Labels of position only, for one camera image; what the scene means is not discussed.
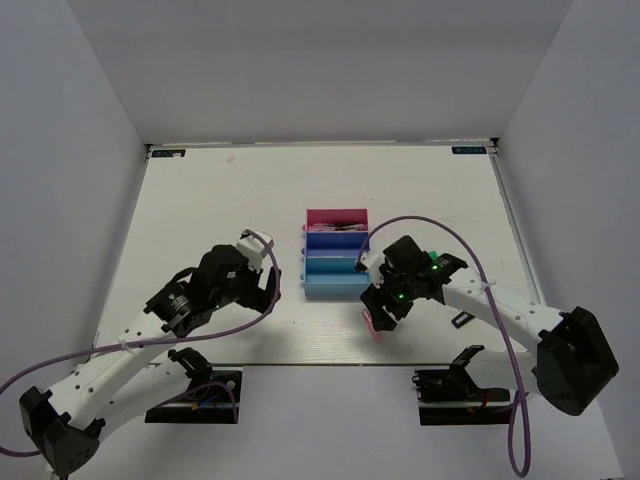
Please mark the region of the pink eraser capsule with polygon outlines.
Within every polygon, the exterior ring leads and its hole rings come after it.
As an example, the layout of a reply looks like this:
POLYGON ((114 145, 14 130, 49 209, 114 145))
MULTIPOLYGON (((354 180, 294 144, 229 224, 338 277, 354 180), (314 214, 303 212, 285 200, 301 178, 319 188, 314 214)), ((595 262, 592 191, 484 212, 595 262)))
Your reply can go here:
POLYGON ((374 342, 380 342, 382 340, 382 336, 381 333, 376 331, 373 325, 373 320, 372 317, 370 315, 370 312, 368 309, 363 308, 361 311, 361 315, 363 317, 365 326, 371 336, 371 338, 373 339, 374 342))

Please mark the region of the blue pen refill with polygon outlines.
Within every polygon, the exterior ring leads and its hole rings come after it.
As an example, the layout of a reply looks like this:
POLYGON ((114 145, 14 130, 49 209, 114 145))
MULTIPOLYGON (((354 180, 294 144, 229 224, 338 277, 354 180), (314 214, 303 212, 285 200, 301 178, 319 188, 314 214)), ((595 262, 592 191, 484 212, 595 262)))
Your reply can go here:
POLYGON ((320 224, 314 225, 310 231, 314 232, 361 232, 366 231, 364 224, 320 224))

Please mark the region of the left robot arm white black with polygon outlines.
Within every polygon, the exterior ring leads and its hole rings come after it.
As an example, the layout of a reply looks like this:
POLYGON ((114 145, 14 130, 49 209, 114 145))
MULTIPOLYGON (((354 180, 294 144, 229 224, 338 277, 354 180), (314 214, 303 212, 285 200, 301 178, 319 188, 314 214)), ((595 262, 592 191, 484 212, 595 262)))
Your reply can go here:
POLYGON ((202 398, 215 386, 208 361, 186 343, 229 305, 264 319, 280 297, 280 269, 262 267, 273 256, 272 238, 251 230, 212 247, 154 294, 116 343, 83 354, 83 363, 52 386, 20 396, 23 429, 58 478, 82 468, 132 419, 173 397, 202 398))

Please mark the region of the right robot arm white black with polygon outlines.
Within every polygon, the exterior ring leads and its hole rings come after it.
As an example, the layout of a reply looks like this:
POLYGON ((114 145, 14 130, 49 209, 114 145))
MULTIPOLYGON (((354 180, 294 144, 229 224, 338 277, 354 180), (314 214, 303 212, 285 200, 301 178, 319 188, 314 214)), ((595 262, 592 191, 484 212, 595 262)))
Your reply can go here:
POLYGON ((471 345, 448 364, 418 371, 414 382, 427 403, 480 403, 497 390, 522 388, 579 416, 619 372, 590 311, 558 310, 491 286, 465 261, 447 253, 432 258, 408 235, 380 254, 361 255, 355 268, 372 281, 360 299, 376 332, 393 331, 424 299, 504 327, 522 346, 509 353, 471 345))

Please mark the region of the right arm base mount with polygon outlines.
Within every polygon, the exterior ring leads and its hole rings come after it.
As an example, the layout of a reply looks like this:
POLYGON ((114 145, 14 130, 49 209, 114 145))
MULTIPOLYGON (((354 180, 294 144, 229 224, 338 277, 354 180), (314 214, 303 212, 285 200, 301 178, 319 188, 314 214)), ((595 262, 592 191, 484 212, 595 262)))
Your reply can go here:
POLYGON ((466 367, 484 346, 472 345, 450 364, 414 371, 421 426, 507 425, 512 410, 508 389, 478 387, 466 367))

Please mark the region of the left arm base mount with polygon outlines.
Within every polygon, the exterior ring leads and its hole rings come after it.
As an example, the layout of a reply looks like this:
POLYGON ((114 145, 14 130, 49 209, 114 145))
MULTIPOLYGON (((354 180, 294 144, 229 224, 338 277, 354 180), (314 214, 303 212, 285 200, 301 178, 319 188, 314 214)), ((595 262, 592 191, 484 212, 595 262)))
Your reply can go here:
POLYGON ((147 424, 233 425, 239 420, 242 368, 214 370, 210 382, 189 395, 147 411, 147 424))

